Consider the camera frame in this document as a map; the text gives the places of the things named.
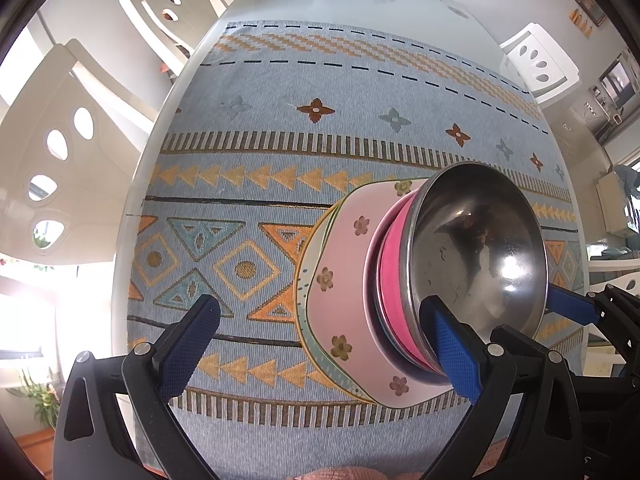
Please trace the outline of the pink steel bowl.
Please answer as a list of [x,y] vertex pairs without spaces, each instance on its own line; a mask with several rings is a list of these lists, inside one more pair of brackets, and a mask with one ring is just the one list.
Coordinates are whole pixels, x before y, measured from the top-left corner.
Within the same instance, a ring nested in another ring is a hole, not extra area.
[[544,239],[532,206],[504,174],[457,162],[416,190],[383,235],[378,270],[390,328],[429,372],[442,374],[420,326],[435,295],[481,340],[499,325],[533,337],[546,308]]

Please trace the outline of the forest print square plate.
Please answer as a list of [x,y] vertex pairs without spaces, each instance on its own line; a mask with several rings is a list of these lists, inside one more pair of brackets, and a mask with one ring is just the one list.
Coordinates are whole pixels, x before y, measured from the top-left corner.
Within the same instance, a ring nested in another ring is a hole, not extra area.
[[309,326],[326,355],[374,403],[386,408],[411,408],[451,390],[446,377],[398,367],[386,356],[368,309],[372,246],[382,238],[390,214],[423,183],[422,179],[373,182],[341,199],[326,232],[317,285],[307,304]]

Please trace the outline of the blue steel bowl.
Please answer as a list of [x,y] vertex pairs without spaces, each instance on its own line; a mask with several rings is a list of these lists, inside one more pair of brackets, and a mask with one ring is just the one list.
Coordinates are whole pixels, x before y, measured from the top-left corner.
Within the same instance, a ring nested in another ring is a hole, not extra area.
[[417,360],[397,340],[393,330],[390,328],[390,323],[383,308],[383,298],[380,289],[380,271],[378,270],[378,260],[380,260],[380,255],[382,254],[383,242],[384,240],[379,238],[373,244],[367,270],[367,298],[370,302],[368,309],[374,325],[374,331],[378,337],[378,342],[382,344],[383,353],[398,367],[412,367],[421,372],[427,372],[430,368]]

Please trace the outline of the green potted plant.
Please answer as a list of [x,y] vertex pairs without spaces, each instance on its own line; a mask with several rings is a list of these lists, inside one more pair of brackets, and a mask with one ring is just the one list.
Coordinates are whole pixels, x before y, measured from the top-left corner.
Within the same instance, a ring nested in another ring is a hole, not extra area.
[[22,370],[21,385],[8,389],[11,396],[28,399],[35,410],[35,420],[42,426],[55,429],[58,424],[61,401],[50,382],[35,382],[26,370]]

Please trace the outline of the white chair far side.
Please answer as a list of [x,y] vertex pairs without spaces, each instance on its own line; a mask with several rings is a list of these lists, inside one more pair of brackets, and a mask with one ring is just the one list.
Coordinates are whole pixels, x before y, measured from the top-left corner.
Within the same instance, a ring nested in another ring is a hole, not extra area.
[[527,24],[500,49],[541,107],[558,102],[580,85],[577,65],[537,23]]

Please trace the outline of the white chair with holes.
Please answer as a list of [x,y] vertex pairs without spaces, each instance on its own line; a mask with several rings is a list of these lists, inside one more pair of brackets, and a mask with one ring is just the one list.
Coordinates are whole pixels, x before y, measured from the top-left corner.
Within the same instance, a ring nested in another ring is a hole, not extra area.
[[55,44],[1,122],[1,251],[56,266],[110,261],[157,110],[77,40]]

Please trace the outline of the patterned blue table mat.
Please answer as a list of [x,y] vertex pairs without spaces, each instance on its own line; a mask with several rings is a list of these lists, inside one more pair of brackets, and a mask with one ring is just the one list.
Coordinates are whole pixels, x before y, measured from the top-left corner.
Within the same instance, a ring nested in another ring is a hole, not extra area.
[[358,188],[401,198],[442,167],[486,162],[532,203],[550,280],[584,287],[570,179],[533,97],[431,44],[341,24],[234,22],[151,159],[128,341],[156,338],[198,296],[219,300],[219,332],[170,406],[224,479],[420,471],[468,407],[393,372],[383,386],[400,407],[375,403],[329,371],[357,350],[346,328],[327,356],[304,343],[299,259],[317,221]]

